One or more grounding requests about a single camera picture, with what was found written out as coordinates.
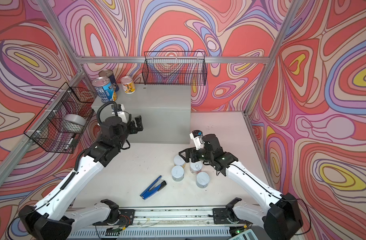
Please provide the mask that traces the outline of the white lid can back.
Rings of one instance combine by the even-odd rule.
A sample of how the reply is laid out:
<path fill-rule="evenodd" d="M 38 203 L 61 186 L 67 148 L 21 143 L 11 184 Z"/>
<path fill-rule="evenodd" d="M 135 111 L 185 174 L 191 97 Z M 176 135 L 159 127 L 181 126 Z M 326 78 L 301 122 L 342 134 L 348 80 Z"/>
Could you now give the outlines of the white lid can back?
<path fill-rule="evenodd" d="M 180 157 L 179 155 L 176 155 L 174 157 L 174 164 L 175 164 L 175 166 L 180 166 L 180 167 L 184 168 L 186 165 L 186 162 L 182 157 Z"/>

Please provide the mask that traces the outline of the white lid can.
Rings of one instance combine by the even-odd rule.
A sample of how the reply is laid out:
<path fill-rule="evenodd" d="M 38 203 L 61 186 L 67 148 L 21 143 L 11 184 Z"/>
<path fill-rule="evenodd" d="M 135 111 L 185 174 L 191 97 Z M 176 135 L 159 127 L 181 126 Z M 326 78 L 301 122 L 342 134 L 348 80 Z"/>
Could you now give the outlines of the white lid can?
<path fill-rule="evenodd" d="M 196 185 L 204 189 L 206 188 L 210 183 L 210 176 L 206 172 L 200 172 L 196 175 Z"/>
<path fill-rule="evenodd" d="M 184 179 L 185 170 L 181 166 L 174 166 L 171 170 L 171 174 L 175 182 L 180 182 Z"/>
<path fill-rule="evenodd" d="M 184 168 L 186 165 L 186 162 L 182 157 L 180 157 L 179 155 L 176 155 L 174 157 L 174 164 L 175 164 L 175 166 L 180 166 L 180 167 Z"/>

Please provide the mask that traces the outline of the small gold can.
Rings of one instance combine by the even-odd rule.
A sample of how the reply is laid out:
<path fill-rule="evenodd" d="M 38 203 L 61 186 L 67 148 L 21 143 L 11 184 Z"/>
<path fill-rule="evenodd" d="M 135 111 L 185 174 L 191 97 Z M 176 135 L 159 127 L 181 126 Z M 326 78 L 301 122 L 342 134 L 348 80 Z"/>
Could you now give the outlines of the small gold can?
<path fill-rule="evenodd" d="M 129 76 L 122 77 L 121 84 L 126 94 L 132 94 L 136 91 L 134 81 Z"/>

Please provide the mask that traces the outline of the light blue labelled can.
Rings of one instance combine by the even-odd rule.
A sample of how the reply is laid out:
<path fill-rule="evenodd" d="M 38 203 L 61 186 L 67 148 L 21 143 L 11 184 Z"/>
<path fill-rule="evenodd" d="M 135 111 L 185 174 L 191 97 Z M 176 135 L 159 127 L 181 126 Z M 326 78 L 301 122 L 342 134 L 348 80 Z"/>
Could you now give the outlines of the light blue labelled can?
<path fill-rule="evenodd" d="M 98 77 L 92 81 L 92 86 L 95 88 L 97 95 L 103 103 L 116 101 L 117 94 L 115 88 L 108 77 Z"/>

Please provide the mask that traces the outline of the dark blue labelled can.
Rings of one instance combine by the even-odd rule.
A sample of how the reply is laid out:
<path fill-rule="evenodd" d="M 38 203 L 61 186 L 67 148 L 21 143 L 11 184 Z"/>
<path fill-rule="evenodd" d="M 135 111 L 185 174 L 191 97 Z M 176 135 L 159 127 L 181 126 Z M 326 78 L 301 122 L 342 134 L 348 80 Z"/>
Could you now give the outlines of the dark blue labelled can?
<path fill-rule="evenodd" d="M 114 89 L 115 89 L 115 92 L 117 92 L 119 90 L 119 87 L 117 85 L 117 82 L 116 82 L 116 79 L 115 79 L 115 76 L 114 76 L 114 72 L 112 70 L 101 70 L 99 72 L 99 76 L 100 77 L 107 77 L 110 79 Z"/>

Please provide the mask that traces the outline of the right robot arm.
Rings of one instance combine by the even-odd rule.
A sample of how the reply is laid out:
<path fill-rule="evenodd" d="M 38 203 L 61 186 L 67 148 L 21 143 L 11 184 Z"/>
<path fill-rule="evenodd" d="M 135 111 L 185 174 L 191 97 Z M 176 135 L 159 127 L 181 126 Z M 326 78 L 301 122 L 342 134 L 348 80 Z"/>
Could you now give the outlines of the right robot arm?
<path fill-rule="evenodd" d="M 241 186 L 258 203 L 257 206 L 235 198 L 226 205 L 230 222 L 247 221 L 263 228 L 272 240 L 290 240 L 303 227 L 298 199 L 283 194 L 253 175 L 236 156 L 225 152 L 216 135 L 204 135 L 195 130 L 190 133 L 194 147 L 179 152 L 187 163 L 202 162 L 217 174 Z"/>

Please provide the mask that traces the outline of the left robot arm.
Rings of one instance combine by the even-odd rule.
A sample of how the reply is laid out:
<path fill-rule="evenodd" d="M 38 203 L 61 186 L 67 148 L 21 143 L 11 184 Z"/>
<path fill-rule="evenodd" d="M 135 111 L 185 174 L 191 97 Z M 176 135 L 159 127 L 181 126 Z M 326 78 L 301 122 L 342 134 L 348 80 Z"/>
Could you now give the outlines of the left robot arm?
<path fill-rule="evenodd" d="M 79 211 L 68 212 L 67 209 L 87 183 L 126 150 L 128 136 L 144 129 L 141 116 L 123 120 L 118 114 L 120 110 L 114 101 L 103 104 L 97 111 L 101 128 L 97 140 L 79 153 L 74 168 L 46 197 L 20 210 L 19 219 L 32 237 L 65 240 L 71 233 L 89 225 L 118 222 L 121 217 L 119 206 L 108 199 Z"/>

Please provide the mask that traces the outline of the white lid can front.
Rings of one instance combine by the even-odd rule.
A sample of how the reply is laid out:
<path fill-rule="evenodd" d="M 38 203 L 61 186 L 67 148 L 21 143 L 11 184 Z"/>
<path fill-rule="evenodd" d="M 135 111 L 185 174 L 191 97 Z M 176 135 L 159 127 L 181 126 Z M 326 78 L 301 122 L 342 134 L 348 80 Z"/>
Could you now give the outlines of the white lid can front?
<path fill-rule="evenodd" d="M 171 170 L 171 174 L 175 182 L 180 182 L 184 179 L 185 170 L 181 166 L 174 166 Z"/>

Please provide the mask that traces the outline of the white lid can right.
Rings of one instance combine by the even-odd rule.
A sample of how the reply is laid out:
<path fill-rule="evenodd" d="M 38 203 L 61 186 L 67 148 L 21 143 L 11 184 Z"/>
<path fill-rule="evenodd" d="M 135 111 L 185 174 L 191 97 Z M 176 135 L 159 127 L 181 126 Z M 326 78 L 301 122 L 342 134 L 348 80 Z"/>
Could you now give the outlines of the white lid can right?
<path fill-rule="evenodd" d="M 196 175 L 196 185 L 204 189 L 206 188 L 210 183 L 210 176 L 206 172 L 200 172 Z"/>

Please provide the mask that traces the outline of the grey metal cabinet box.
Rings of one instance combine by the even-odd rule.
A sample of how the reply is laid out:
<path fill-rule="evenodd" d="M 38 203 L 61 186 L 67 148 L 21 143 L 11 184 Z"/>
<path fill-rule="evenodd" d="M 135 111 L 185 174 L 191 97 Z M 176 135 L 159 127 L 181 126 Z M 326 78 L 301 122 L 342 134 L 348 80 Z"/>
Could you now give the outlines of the grey metal cabinet box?
<path fill-rule="evenodd" d="M 120 89 L 116 100 L 132 118 L 142 117 L 144 130 L 129 135 L 129 142 L 189 144 L 191 87 L 136 84 L 135 88 L 132 94 Z"/>

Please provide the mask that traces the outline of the blue black stapler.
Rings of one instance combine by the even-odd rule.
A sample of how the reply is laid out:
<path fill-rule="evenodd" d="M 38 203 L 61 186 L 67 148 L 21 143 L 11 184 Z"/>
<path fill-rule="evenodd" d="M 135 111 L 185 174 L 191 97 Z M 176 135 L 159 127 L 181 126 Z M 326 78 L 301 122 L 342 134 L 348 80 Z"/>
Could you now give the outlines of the blue black stapler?
<path fill-rule="evenodd" d="M 155 193 L 162 190 L 167 185 L 165 180 L 162 180 L 162 176 L 158 176 L 141 194 L 140 197 L 146 200 L 153 196 Z"/>

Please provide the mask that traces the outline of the white tape roll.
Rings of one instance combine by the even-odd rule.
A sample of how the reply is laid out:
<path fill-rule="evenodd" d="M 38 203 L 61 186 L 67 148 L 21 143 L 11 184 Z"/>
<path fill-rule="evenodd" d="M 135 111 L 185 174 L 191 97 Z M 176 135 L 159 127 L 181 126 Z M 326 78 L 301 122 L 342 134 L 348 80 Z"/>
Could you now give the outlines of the white tape roll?
<path fill-rule="evenodd" d="M 86 124 L 86 120 L 75 114 L 67 114 L 62 120 L 62 130 L 67 133 L 80 133 Z"/>

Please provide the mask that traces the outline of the white device corner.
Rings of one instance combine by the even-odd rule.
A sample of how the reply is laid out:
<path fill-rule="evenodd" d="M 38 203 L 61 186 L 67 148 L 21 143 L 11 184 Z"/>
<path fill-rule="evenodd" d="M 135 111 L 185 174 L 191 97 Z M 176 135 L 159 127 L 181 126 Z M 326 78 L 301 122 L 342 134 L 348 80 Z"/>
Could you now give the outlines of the white device corner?
<path fill-rule="evenodd" d="M 255 235 L 253 230 L 246 230 L 233 236 L 229 240 L 258 240 L 258 237 Z"/>

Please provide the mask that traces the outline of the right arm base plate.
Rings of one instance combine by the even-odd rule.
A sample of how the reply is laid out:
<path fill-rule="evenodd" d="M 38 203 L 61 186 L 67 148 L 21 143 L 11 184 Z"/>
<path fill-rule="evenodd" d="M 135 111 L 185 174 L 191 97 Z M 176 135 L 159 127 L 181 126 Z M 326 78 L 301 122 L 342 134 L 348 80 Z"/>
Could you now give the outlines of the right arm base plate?
<path fill-rule="evenodd" d="M 210 217 L 213 218 L 216 225 L 247 223 L 244 220 L 238 219 L 232 210 L 226 208 L 213 208 L 212 211 L 213 213 Z"/>

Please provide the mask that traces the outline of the aluminium front rail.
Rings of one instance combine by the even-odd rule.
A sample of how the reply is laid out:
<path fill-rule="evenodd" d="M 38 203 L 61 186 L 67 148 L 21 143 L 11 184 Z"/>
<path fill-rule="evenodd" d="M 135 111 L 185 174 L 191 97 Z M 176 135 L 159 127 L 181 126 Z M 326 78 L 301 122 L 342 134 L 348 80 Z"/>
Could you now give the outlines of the aluminium front rail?
<path fill-rule="evenodd" d="M 68 236 L 69 240 L 228 240 L 252 224 L 216 225 L 213 206 L 145 207 L 135 210 L 128 227 L 87 226 Z"/>

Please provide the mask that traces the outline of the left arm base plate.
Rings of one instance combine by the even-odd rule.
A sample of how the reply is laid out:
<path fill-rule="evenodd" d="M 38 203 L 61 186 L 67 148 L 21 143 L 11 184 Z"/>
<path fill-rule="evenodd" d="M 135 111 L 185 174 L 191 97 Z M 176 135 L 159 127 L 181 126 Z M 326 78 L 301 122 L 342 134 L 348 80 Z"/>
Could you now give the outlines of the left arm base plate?
<path fill-rule="evenodd" d="M 107 220 L 103 222 L 93 223 L 93 226 L 117 226 L 117 227 L 128 227 L 134 222 L 134 209 L 121 209 L 116 213 L 110 213 Z"/>

